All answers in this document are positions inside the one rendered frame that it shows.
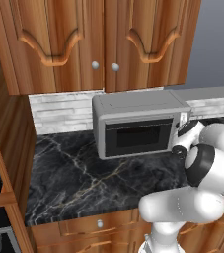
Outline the dark glass toaster oven door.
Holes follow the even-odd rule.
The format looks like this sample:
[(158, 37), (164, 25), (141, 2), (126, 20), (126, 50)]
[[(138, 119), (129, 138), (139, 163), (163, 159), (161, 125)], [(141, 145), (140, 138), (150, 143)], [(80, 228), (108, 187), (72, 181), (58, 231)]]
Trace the dark glass toaster oven door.
[(172, 119), (106, 125), (106, 157), (167, 150)]

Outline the grey toaster oven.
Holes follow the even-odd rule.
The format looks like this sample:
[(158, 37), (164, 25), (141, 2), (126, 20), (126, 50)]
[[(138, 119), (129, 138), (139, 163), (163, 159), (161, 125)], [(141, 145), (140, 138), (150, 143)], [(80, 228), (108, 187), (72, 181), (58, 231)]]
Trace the grey toaster oven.
[[(98, 154), (105, 160), (171, 151), (176, 124), (181, 126), (189, 119), (191, 107), (172, 90), (144, 90), (96, 95), (92, 99), (92, 111)], [(167, 150), (106, 157), (106, 125), (162, 119), (173, 120)]]

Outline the wooden cupboard door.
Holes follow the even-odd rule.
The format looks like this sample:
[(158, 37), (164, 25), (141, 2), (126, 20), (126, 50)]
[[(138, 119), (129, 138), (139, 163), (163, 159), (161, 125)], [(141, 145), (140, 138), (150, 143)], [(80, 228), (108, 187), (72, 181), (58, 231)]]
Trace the wooden cupboard door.
[(104, 87), (104, 0), (8, 1), (21, 95)]
[(185, 84), (201, 1), (105, 0), (105, 91)]

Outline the tall wooden oven cabinet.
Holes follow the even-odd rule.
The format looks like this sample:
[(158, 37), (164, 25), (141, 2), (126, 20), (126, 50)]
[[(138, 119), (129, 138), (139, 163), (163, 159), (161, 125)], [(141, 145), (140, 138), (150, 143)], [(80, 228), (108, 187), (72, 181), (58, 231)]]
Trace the tall wooden oven cabinet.
[(7, 30), (13, 21), (8, 0), (0, 0), (0, 208), (10, 220), (21, 253), (37, 253), (32, 231), (25, 226), (36, 131), (29, 98), (20, 94)]

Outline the wooden drawer front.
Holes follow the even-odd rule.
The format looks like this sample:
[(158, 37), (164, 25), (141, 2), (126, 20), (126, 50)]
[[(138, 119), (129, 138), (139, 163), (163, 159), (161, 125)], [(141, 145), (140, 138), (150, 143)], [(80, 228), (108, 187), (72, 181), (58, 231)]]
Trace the wooden drawer front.
[[(97, 226), (98, 219), (101, 219), (104, 223), (102, 228)], [(58, 223), (58, 227), (61, 236), (95, 235), (128, 228), (138, 221), (139, 211), (138, 209), (133, 209), (64, 220)]]
[(39, 247), (37, 253), (138, 253), (143, 238), (132, 230), (81, 241)]
[(224, 253), (224, 215), (209, 224), (187, 223), (180, 232), (179, 244), (186, 253)]

